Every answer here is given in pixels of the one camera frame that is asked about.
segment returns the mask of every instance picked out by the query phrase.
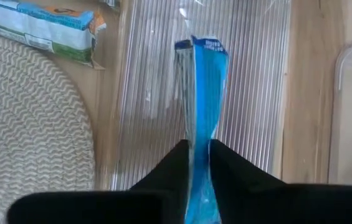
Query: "blue plastic bag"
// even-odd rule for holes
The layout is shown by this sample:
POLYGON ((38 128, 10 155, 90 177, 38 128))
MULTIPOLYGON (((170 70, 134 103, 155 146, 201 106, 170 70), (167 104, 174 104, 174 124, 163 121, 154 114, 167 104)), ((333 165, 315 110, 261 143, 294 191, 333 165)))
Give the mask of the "blue plastic bag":
POLYGON ((176 74, 190 141, 189 197, 185 222, 220 223, 209 170, 209 140, 221 113, 228 74, 228 53, 215 38, 177 42, 176 74))

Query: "light wood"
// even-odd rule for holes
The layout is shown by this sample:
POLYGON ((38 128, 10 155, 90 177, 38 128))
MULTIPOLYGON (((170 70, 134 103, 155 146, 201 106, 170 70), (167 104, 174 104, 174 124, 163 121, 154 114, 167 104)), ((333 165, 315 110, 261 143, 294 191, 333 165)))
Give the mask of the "light wood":
POLYGON ((110 177, 115 168, 114 156, 117 149, 118 122, 120 116, 116 110, 120 72, 118 54, 123 52, 119 46, 119 14, 105 6, 102 10, 107 29, 104 36, 104 53, 106 70, 100 72, 98 81, 97 123, 95 125, 95 154, 97 162, 97 187, 109 189, 110 177))
POLYGON ((292 1, 282 179, 326 183, 335 62, 345 42, 342 0, 292 1))

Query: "clear corrugated plastic sheet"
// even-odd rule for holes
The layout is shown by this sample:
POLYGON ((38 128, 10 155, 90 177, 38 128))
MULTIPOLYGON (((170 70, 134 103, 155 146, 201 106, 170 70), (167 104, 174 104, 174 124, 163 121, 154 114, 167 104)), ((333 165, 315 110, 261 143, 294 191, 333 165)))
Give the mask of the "clear corrugated plastic sheet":
POLYGON ((230 54, 216 138, 271 172, 290 1, 130 1, 125 10, 127 47, 120 74, 121 120, 111 189, 131 187, 184 137, 173 46, 191 34, 216 36, 230 54))

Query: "white label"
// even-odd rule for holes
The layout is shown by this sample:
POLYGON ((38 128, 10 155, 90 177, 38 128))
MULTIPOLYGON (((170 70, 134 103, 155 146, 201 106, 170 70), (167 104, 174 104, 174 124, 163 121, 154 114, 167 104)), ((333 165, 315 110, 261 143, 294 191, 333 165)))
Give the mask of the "white label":
POLYGON ((2 28, 0 28, 0 35, 7 37, 8 39, 16 40, 18 42, 26 44, 25 37, 23 35, 19 35, 2 28))
POLYGON ((51 40, 34 37, 29 34, 25 34, 25 37, 26 37, 26 42, 28 45, 33 46, 33 47, 37 47, 37 48, 40 48, 43 50, 48 50, 48 51, 54 53, 51 40))

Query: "woven placemat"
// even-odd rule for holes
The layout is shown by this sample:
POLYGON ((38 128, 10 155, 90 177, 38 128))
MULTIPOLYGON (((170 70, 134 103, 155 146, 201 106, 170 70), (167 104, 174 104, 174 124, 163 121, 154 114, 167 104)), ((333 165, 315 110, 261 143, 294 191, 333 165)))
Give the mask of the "woven placemat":
POLYGON ((0 223, 33 192, 90 190, 90 123, 74 85, 38 51, 0 36, 0 223))

